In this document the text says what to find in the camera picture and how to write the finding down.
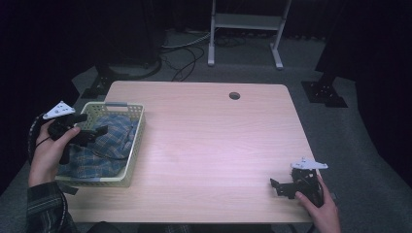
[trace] white triangular bracket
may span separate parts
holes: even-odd
[[[54,108],[43,115],[43,119],[50,119],[55,117],[66,116],[75,113],[76,110],[63,101],[60,101]]]
[[[307,159],[302,157],[302,160],[299,162],[291,163],[291,167],[301,170],[309,169],[326,169],[327,165],[325,163],[319,163],[312,159]]]

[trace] person's left hand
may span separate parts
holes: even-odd
[[[53,120],[42,125],[40,135],[36,140],[38,146],[34,151],[33,161],[31,162],[28,177],[29,187],[54,181],[54,177],[57,174],[58,162],[63,154],[64,148],[67,143],[80,132],[79,127],[74,127],[64,133],[58,140],[54,141],[48,133],[48,128],[52,122]]]

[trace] wooden table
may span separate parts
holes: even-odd
[[[311,221],[269,181],[290,183],[291,163],[313,158],[285,86],[115,82],[106,101],[146,108],[132,184],[67,195],[75,221]]]

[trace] plaid sleeve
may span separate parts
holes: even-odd
[[[26,232],[79,232],[56,182],[28,188]]]

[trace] plastic basket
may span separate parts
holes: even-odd
[[[122,102],[88,102],[82,110],[82,114],[87,114],[87,121],[78,123],[84,129],[92,129],[95,122],[104,115],[123,115],[131,120],[138,120],[133,146],[128,156],[126,166],[123,167],[115,177],[110,178],[71,178],[56,176],[55,179],[71,186],[119,186],[129,187],[136,165],[137,153],[142,141],[145,127],[144,107],[140,104],[130,104]]]

